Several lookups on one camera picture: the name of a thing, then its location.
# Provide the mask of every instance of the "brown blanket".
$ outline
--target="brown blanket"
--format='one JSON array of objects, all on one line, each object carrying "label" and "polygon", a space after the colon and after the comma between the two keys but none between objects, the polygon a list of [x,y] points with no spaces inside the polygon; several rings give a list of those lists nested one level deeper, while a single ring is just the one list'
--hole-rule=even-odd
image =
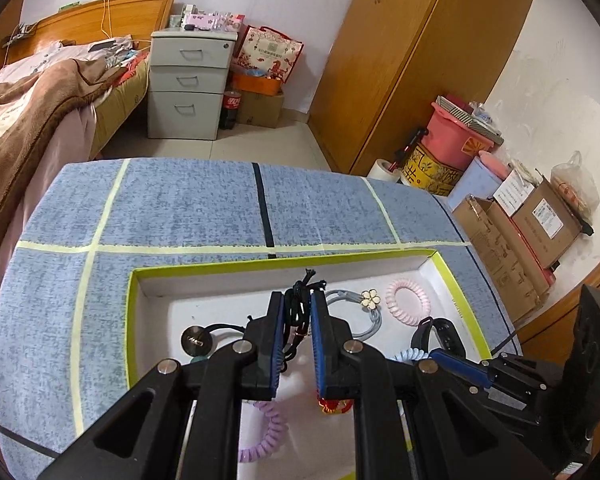
[{"label": "brown blanket", "polygon": [[0,83],[0,244],[58,124],[120,77],[104,59],[67,59],[15,83]]}]

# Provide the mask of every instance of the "gray filing cabinet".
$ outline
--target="gray filing cabinet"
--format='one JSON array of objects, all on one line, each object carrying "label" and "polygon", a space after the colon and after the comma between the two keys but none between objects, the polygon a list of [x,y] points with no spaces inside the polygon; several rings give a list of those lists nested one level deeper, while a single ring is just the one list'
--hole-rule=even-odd
[{"label": "gray filing cabinet", "polygon": [[237,34],[178,27],[151,38],[149,137],[214,140]]}]

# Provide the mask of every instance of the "drawer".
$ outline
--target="drawer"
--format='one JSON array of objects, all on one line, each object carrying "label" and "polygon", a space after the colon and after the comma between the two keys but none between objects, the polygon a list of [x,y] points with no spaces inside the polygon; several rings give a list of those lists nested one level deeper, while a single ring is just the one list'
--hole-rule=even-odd
[{"label": "drawer", "polygon": [[233,50],[233,41],[154,38],[151,45],[151,65],[229,68]]},{"label": "drawer", "polygon": [[222,94],[149,92],[148,136],[214,140],[221,106]]},{"label": "drawer", "polygon": [[152,66],[149,76],[151,92],[205,92],[224,93],[225,68],[204,66]]}]

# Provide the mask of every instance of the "pink lid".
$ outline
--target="pink lid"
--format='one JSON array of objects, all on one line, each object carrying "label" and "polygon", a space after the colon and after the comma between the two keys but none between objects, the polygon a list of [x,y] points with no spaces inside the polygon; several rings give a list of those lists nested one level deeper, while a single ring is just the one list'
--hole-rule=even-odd
[{"label": "pink lid", "polygon": [[511,170],[505,166],[498,158],[496,158],[493,153],[485,152],[484,150],[480,150],[478,152],[480,156],[480,162],[483,163],[491,173],[494,173],[497,177],[505,180]]}]

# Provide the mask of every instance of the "purple spiral hair tie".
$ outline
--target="purple spiral hair tie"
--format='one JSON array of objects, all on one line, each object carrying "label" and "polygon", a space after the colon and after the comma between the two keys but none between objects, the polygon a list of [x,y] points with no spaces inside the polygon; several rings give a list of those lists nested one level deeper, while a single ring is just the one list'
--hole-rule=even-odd
[{"label": "purple spiral hair tie", "polygon": [[272,455],[280,447],[280,441],[289,429],[274,400],[257,400],[252,404],[269,419],[269,425],[259,443],[238,452],[240,463],[255,462]]}]

